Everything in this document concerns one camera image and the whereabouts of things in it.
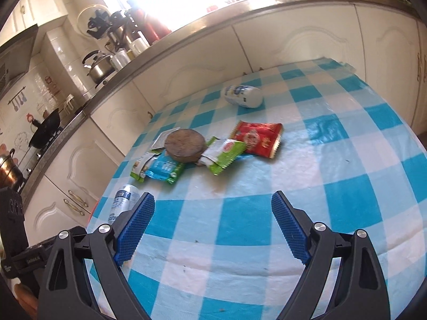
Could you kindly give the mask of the green white wrapper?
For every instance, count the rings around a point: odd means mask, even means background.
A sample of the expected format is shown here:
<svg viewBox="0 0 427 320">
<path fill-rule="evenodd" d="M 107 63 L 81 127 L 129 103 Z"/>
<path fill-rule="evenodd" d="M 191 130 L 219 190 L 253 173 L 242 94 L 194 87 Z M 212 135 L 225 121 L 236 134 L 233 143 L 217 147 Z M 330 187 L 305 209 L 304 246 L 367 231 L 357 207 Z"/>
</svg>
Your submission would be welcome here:
<svg viewBox="0 0 427 320">
<path fill-rule="evenodd" d="M 130 176 L 134 178 L 134 180 L 143 183 L 146 177 L 146 172 L 150 168 L 151 164 L 156 160 L 159 156 L 159 153 L 146 152 L 134 162 Z"/>
</svg>

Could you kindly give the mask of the green white snack packet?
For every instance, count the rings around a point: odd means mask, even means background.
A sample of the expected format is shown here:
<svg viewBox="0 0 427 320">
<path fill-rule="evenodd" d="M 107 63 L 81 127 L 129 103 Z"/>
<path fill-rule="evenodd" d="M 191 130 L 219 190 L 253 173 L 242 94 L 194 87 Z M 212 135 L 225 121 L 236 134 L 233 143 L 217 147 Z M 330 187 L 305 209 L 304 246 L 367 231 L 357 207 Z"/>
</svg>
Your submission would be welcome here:
<svg viewBox="0 0 427 320">
<path fill-rule="evenodd" d="M 206 150 L 202 153 L 198 165 L 204 165 L 213 175 L 219 175 L 236 158 L 245 152 L 246 144 L 235 139 L 220 139 L 212 137 L 207 143 Z"/>
</svg>

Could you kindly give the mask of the white blue milk bottle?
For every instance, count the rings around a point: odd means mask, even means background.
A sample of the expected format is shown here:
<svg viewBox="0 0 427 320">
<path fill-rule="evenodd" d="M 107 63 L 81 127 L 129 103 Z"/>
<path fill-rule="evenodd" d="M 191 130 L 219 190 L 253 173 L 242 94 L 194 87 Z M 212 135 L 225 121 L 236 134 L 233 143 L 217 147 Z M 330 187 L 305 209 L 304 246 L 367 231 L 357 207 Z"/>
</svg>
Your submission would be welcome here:
<svg viewBox="0 0 427 320">
<path fill-rule="evenodd" d="M 108 217 L 108 224 L 112 225 L 113 222 L 119 217 L 122 212 L 132 210 L 140 198 L 140 191 L 137 187 L 131 184 L 125 184 L 115 194 L 112 208 Z"/>
</svg>

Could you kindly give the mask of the blue green snack packet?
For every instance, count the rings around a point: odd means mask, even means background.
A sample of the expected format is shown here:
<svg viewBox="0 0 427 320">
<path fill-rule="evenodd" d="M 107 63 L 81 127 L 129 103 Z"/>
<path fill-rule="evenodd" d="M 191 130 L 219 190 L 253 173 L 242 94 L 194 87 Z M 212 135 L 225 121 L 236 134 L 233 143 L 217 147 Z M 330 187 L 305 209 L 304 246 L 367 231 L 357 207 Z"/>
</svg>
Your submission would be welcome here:
<svg viewBox="0 0 427 320">
<path fill-rule="evenodd" d="M 185 164 L 173 159 L 167 151 L 155 157 L 155 160 L 145 172 L 147 177 L 174 184 L 185 170 Z"/>
</svg>

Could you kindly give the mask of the copper pot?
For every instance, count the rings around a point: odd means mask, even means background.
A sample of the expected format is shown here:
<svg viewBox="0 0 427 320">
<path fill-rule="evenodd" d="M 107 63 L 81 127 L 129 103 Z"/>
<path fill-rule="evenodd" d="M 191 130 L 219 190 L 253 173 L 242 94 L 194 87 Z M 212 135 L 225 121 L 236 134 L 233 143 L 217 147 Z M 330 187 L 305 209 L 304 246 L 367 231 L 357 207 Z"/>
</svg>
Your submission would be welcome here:
<svg viewBox="0 0 427 320">
<path fill-rule="evenodd" d="M 13 160 L 14 153 L 15 149 L 11 149 L 8 153 L 1 154 L 0 186 L 18 191 L 24 182 L 24 177 Z"/>
</svg>

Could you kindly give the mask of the silver foil tray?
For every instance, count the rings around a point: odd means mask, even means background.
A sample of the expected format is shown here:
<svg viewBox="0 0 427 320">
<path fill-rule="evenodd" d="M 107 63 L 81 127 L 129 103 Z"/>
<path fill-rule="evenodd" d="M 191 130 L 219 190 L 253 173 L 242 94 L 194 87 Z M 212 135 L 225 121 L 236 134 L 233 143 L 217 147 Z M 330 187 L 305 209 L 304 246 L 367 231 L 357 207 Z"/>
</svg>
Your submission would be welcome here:
<svg viewBox="0 0 427 320">
<path fill-rule="evenodd" d="M 166 131 L 162 131 L 158 135 L 158 137 L 156 138 L 156 140 L 153 142 L 153 144 L 151 145 L 150 150 L 161 150 L 161 149 L 163 149 L 164 146 L 165 146 L 165 142 L 167 140 L 167 137 L 171 133 L 173 133 L 173 132 L 175 132 L 175 131 L 177 131 L 179 129 L 180 129 L 179 127 L 175 127 L 175 128 L 172 128 L 172 129 L 168 129 Z"/>
</svg>

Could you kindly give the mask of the round brown wooden block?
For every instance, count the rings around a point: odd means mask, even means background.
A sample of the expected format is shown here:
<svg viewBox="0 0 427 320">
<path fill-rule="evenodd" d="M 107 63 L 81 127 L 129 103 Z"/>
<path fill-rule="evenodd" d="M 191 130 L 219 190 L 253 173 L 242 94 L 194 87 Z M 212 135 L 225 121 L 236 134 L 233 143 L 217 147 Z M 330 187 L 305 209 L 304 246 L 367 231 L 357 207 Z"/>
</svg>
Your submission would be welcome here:
<svg viewBox="0 0 427 320">
<path fill-rule="evenodd" d="M 167 154 L 179 163 L 196 163 L 207 148 L 205 138 L 194 129 L 177 129 L 164 143 Z"/>
</svg>

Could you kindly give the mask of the red snack packet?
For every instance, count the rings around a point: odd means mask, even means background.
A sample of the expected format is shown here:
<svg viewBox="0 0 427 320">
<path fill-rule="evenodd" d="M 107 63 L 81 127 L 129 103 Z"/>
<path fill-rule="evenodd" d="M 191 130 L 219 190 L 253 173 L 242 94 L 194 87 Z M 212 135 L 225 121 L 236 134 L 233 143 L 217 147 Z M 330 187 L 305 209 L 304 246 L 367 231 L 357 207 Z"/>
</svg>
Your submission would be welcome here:
<svg viewBox="0 0 427 320">
<path fill-rule="evenodd" d="M 281 123 L 252 123 L 239 121 L 230 139 L 244 142 L 245 152 L 273 159 L 281 143 L 284 127 Z"/>
</svg>

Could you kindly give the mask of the blue white checkered tablecloth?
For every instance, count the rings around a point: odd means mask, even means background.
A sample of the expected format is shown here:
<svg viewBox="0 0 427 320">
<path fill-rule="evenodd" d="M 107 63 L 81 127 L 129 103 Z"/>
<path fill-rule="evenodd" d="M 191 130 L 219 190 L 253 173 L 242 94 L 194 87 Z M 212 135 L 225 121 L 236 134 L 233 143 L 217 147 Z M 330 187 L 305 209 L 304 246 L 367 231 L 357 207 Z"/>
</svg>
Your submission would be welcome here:
<svg viewBox="0 0 427 320">
<path fill-rule="evenodd" d="M 105 223 L 133 163 L 163 131 L 226 138 L 238 122 L 281 123 L 274 158 L 244 155 L 221 174 L 186 168 L 174 184 L 147 179 L 156 208 L 123 271 L 153 319 L 275 319 L 303 271 L 271 211 L 294 207 L 341 233 L 364 229 L 386 279 L 392 318 L 426 276 L 426 150 L 395 111 L 331 59 L 235 79 L 263 91 L 256 109 L 216 85 L 160 110 L 112 176 L 88 224 Z"/>
</svg>

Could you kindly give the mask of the black wok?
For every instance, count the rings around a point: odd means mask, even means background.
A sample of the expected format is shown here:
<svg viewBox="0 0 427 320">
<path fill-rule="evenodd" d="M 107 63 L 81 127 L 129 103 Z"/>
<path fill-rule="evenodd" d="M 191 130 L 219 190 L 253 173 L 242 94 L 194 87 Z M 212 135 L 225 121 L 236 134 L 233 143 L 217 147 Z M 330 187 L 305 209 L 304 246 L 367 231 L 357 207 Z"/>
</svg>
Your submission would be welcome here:
<svg viewBox="0 0 427 320">
<path fill-rule="evenodd" d="M 52 111 L 42 123 L 33 119 L 31 124 L 37 129 L 31 137 L 28 146 L 37 149 L 43 148 L 49 142 L 49 139 L 52 138 L 54 133 L 59 130 L 60 121 L 59 108 Z"/>
</svg>

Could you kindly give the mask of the white yogurt drink bottle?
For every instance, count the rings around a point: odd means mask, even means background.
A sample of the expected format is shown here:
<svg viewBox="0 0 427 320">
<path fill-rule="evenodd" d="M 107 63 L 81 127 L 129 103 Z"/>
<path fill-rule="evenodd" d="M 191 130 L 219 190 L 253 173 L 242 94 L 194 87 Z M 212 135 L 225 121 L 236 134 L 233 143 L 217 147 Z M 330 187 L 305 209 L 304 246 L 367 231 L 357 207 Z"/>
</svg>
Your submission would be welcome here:
<svg viewBox="0 0 427 320">
<path fill-rule="evenodd" d="M 249 85 L 230 85 L 223 90 L 224 99 L 235 106 L 257 108 L 263 102 L 260 88 Z"/>
</svg>

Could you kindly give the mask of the steel kettle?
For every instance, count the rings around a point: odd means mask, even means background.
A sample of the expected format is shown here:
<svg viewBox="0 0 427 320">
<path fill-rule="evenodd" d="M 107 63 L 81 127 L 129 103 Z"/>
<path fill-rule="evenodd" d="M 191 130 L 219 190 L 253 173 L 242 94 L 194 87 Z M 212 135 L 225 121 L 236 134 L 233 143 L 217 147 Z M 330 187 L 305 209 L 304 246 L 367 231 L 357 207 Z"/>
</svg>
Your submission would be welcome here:
<svg viewBox="0 0 427 320">
<path fill-rule="evenodd" d="M 82 65 L 88 70 L 87 76 L 99 85 L 115 72 L 112 65 L 112 55 L 100 50 L 91 51 L 82 60 Z"/>
</svg>

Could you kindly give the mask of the white mug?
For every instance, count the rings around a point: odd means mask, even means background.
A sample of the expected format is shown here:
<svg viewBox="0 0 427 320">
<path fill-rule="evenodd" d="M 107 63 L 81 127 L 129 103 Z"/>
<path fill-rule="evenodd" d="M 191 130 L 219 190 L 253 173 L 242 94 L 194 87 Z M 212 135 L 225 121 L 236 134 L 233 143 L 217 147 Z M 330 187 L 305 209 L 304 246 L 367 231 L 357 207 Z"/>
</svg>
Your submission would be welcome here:
<svg viewBox="0 0 427 320">
<path fill-rule="evenodd" d="M 111 57 L 110 61 L 116 71 L 121 71 L 131 62 L 131 59 L 127 55 L 127 51 L 125 49 L 119 49 L 119 51 Z"/>
</svg>

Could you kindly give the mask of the range hood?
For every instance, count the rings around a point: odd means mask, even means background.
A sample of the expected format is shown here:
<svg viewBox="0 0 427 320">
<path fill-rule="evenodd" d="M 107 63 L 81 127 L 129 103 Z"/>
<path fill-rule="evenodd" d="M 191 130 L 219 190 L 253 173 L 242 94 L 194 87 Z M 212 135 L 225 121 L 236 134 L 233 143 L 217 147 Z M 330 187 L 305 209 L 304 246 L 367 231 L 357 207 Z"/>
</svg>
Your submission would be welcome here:
<svg viewBox="0 0 427 320">
<path fill-rule="evenodd" d="M 1 46 L 0 99 L 28 72 L 37 34 L 33 25 Z"/>
</svg>

